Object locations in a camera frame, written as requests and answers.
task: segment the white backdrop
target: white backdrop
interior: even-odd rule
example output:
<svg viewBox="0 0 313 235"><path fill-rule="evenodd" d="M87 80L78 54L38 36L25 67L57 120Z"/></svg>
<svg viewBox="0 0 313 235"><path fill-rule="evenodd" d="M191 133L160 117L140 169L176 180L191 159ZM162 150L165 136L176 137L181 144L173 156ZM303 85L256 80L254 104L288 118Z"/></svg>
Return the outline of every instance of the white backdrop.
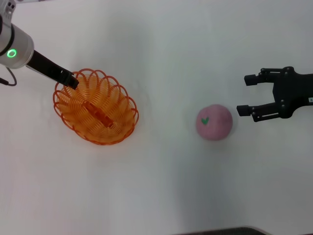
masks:
<svg viewBox="0 0 313 235"><path fill-rule="evenodd" d="M27 68L0 86L0 234L170 235L250 225L313 232L313 108L254 123L237 105L273 102L244 75L313 73L313 1L56 0L13 23L73 71L102 69L138 105L114 146L79 138L54 113L54 82ZM5 68L1 77L9 79ZM197 112L228 107L230 137L202 140Z"/></svg>

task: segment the pink ball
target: pink ball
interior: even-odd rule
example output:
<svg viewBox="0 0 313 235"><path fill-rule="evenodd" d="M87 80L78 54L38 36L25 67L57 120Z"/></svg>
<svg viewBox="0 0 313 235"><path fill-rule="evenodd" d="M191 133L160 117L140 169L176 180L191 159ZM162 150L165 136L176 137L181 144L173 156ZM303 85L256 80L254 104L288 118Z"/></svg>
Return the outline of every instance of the pink ball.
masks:
<svg viewBox="0 0 313 235"><path fill-rule="evenodd" d="M199 112L196 125L202 138L219 141L229 135L233 126L233 118L226 107L213 104Z"/></svg>

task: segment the wire basket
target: wire basket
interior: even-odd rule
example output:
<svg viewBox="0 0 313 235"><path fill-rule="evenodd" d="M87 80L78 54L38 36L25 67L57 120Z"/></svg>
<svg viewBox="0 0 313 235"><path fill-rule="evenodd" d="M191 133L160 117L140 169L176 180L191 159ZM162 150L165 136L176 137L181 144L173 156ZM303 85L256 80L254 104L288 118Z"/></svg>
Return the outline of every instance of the wire basket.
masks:
<svg viewBox="0 0 313 235"><path fill-rule="evenodd" d="M54 110L81 138L112 145L131 135L139 119L136 103L126 89L101 70L74 72L76 90L63 86L53 93Z"/></svg>

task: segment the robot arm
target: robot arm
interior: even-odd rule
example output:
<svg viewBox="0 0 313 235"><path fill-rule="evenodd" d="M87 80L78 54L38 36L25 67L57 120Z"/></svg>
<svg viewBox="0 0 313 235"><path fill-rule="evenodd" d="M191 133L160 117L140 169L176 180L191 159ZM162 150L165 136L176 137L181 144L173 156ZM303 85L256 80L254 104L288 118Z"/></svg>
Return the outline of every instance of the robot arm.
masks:
<svg viewBox="0 0 313 235"><path fill-rule="evenodd" d="M274 103L259 106L240 105L240 116L250 116L255 122L273 118L290 118L302 106L313 105L313 74L298 74L293 67L261 69L258 76L245 76L247 86L273 83Z"/></svg>
<svg viewBox="0 0 313 235"><path fill-rule="evenodd" d="M56 65L34 50L31 37L11 23L16 8L14 0L0 0L0 64L19 69L23 66L65 86L76 89L73 73Z"/></svg>

